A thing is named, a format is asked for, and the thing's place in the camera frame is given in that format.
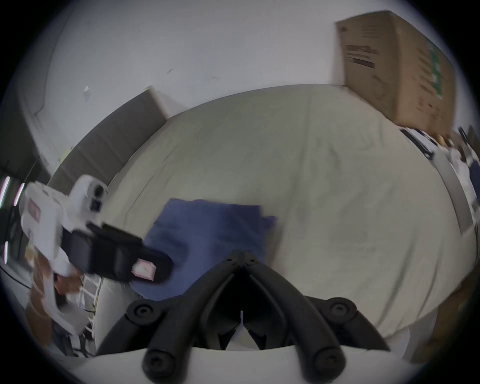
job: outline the blue towel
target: blue towel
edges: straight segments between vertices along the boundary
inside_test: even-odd
[[[265,262],[265,236],[275,225],[257,205],[170,199],[145,237],[144,245],[166,253],[173,261],[170,278],[161,284],[132,282],[151,300],[183,294],[205,272],[235,250],[250,251]]]

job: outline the gray headboard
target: gray headboard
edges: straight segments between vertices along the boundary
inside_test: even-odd
[[[48,186],[69,194],[84,174],[109,185],[135,151],[165,121],[154,91],[147,88],[93,128],[67,155]]]

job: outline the bed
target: bed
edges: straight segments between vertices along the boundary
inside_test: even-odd
[[[261,205],[278,219],[267,263],[305,295],[354,301],[385,337],[475,263],[436,169],[344,87],[260,89],[172,117],[113,179],[103,219],[144,237],[170,198]]]

